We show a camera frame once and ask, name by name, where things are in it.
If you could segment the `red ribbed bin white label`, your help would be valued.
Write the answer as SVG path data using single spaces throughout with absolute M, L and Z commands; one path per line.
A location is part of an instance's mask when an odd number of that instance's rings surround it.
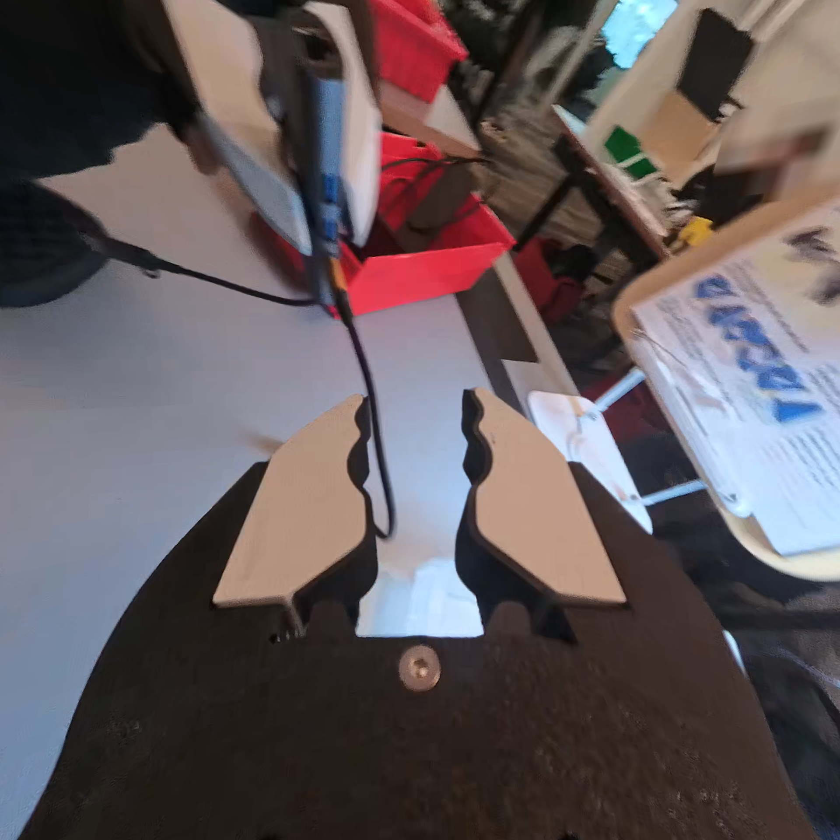
M 424 103 L 469 56 L 435 1 L 371 1 L 381 78 Z

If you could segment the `person's left forearm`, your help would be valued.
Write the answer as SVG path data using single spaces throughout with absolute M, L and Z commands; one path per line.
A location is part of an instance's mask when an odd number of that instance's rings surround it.
M 125 2 L 1 2 L 2 187 L 106 165 L 162 121 Z

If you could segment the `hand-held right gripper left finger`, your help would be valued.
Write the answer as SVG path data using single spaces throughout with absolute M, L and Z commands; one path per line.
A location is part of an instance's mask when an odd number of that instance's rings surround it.
M 322 604 L 341 607 L 357 634 L 377 578 L 368 399 L 356 394 L 320 415 L 269 458 L 212 604 L 281 606 L 305 630 Z

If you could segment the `red bag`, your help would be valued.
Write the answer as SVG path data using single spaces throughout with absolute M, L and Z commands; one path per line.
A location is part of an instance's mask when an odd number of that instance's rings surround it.
M 591 246 L 565 247 L 534 237 L 513 256 L 513 263 L 543 323 L 553 328 L 578 308 L 599 259 Z

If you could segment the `printed sign board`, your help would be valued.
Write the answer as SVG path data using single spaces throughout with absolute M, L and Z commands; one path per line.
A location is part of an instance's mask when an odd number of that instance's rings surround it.
M 760 205 L 631 280 L 612 323 L 729 531 L 837 583 L 838 183 Z

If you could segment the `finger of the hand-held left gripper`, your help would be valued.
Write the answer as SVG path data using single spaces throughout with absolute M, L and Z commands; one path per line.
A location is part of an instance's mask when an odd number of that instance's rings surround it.
M 343 190 L 350 241 L 366 245 L 379 204 L 382 173 L 382 110 L 375 26 L 365 1 L 308 2 L 337 46 L 345 86 L 342 110 Z
M 200 102 L 199 123 L 270 228 L 303 256 L 312 237 L 299 190 L 280 160 L 280 132 L 259 89 L 253 26 L 214 1 L 164 1 Z

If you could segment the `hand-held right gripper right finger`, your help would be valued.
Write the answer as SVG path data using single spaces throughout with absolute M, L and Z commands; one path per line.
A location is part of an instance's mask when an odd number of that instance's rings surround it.
M 481 618 L 518 602 L 543 608 L 627 602 L 566 457 L 493 392 L 464 390 L 463 469 L 469 481 L 456 571 Z

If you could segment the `red plastic bin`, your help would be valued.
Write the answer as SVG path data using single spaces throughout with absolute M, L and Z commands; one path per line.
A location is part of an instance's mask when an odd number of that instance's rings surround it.
M 334 279 L 356 316 L 454 295 L 477 280 L 513 245 L 489 208 L 498 185 L 483 154 L 445 154 L 436 145 L 381 132 L 381 185 L 366 245 L 341 240 Z M 308 286 L 306 258 L 251 218 L 257 243 L 299 289 Z

